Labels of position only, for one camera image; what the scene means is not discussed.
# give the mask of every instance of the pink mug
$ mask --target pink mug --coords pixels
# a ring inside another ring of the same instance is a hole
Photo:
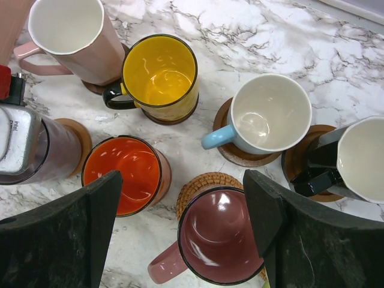
[[[121,77],[125,52],[100,0],[36,0],[29,13],[32,41],[13,50],[21,68],[37,75],[75,74],[106,85]],[[25,60],[49,54],[61,65]]]
[[[212,284],[236,285],[253,278],[263,266],[244,192],[209,185],[195,193],[182,213],[178,240],[148,265],[148,272],[157,284],[189,268]]]

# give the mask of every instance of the maroon mug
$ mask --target maroon mug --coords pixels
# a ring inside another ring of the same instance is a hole
[[[157,284],[189,268],[212,284],[236,285],[263,266],[244,192],[209,185],[195,193],[181,215],[178,240],[148,265],[148,272]]]

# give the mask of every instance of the coaster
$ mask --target coaster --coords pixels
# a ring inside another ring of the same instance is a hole
[[[193,107],[191,112],[188,113],[187,115],[185,115],[183,118],[180,118],[180,119],[177,119],[177,120],[174,120],[174,121],[159,120],[159,119],[153,117],[147,111],[145,111],[143,109],[142,109],[142,111],[143,111],[145,116],[147,116],[150,120],[152,120],[153,122],[155,122],[157,124],[160,124],[160,125],[176,125],[176,124],[179,124],[179,123],[184,122],[185,120],[187,120],[193,114],[193,112],[196,110],[196,107],[197,107],[198,103],[199,103],[199,96],[197,96],[196,105]]]
[[[180,191],[178,200],[176,202],[176,215],[178,220],[181,218],[181,214],[187,207],[188,202],[191,200],[193,194],[200,188],[211,185],[211,184],[220,184],[222,186],[231,186],[239,189],[243,189],[242,184],[235,179],[234,177],[220,172],[209,172],[201,174],[193,178],[190,182],[185,184]],[[264,281],[266,281],[266,270],[263,268],[260,273],[258,273]]]
[[[228,99],[218,110],[214,120],[213,131],[227,125],[227,115],[231,102],[232,98]],[[240,150],[233,143],[219,146],[217,149],[225,159],[243,167],[260,167],[266,165],[276,160],[281,154],[281,152],[263,155],[250,154]]]
[[[121,45],[124,48],[125,55],[127,55],[130,49],[125,44],[121,43]],[[96,84],[91,84],[91,83],[85,82],[83,80],[82,80],[82,82],[83,82],[83,84],[84,84],[86,89],[90,90],[91,92],[93,92],[93,93],[95,93],[97,95],[101,95],[101,94],[103,94],[103,92],[104,92],[104,90],[106,89],[107,86],[109,86],[109,85],[111,85],[111,84],[113,84],[115,82],[121,83],[121,78],[119,78],[118,80],[116,80],[116,81],[114,81],[112,83],[108,83],[108,84],[103,85],[103,86],[96,85]]]
[[[90,153],[90,151],[92,150],[91,135],[89,135],[87,128],[83,124],[80,124],[73,119],[59,118],[59,119],[55,119],[55,121],[64,125],[69,130],[71,130],[77,136],[77,138],[79,138],[80,144],[82,146],[82,156],[75,170],[71,173],[71,175],[68,176],[68,178],[70,178],[78,174],[82,170],[84,161],[88,156],[88,154]]]
[[[307,135],[296,146],[283,152],[281,166],[288,183],[290,183],[294,177],[298,176],[305,168],[305,155],[307,154],[312,141],[332,130],[335,130],[335,127],[329,125],[312,125]],[[344,197],[324,191],[309,198],[318,202],[333,202]]]

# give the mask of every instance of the blue handle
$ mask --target blue handle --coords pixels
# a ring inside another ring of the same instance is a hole
[[[205,150],[219,147],[231,142],[237,133],[232,125],[227,125],[219,130],[208,134],[202,139],[202,146]]]

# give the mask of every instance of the mug handle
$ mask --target mug handle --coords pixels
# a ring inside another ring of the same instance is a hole
[[[163,284],[183,273],[187,268],[176,241],[148,265],[148,273],[153,282]]]
[[[25,43],[19,47],[13,49],[15,54],[16,61],[19,66],[31,73],[41,76],[51,76],[51,75],[72,75],[73,73],[65,68],[63,65],[35,65],[25,60],[32,55],[36,54],[46,54],[46,52],[38,47],[33,41]]]
[[[298,194],[310,197],[342,182],[343,179],[337,170],[309,168],[293,178],[290,183]]]
[[[124,87],[122,87],[122,83],[112,83],[103,92],[105,105],[114,110],[134,109],[139,107],[133,99],[124,101],[113,100],[115,97],[122,95],[127,95]]]
[[[227,125],[206,135],[202,139],[202,146],[205,150],[219,147],[231,142],[236,135],[237,133],[233,125]]]

